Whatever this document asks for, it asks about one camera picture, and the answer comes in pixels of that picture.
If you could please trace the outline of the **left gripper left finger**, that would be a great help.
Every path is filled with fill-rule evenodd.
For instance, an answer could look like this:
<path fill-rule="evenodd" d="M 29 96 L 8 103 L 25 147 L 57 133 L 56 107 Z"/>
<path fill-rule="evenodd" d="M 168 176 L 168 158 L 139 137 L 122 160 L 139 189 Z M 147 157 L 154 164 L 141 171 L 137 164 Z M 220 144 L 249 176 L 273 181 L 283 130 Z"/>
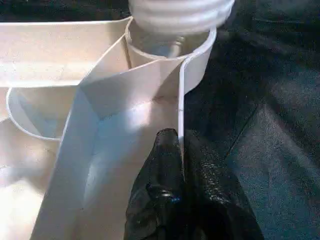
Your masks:
<path fill-rule="evenodd" d="M 178 134 L 160 130 L 131 189 L 125 240 L 181 240 L 186 228 L 185 182 Z"/>

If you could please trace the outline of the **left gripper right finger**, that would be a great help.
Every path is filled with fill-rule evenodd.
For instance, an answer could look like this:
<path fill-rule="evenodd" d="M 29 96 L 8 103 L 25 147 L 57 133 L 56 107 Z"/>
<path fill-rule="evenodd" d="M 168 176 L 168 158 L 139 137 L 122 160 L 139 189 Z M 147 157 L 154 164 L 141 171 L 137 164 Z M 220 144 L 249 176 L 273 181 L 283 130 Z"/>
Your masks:
<path fill-rule="evenodd" d="M 264 239 L 238 178 L 215 144 L 194 130 L 184 133 L 184 176 L 190 239 Z"/>

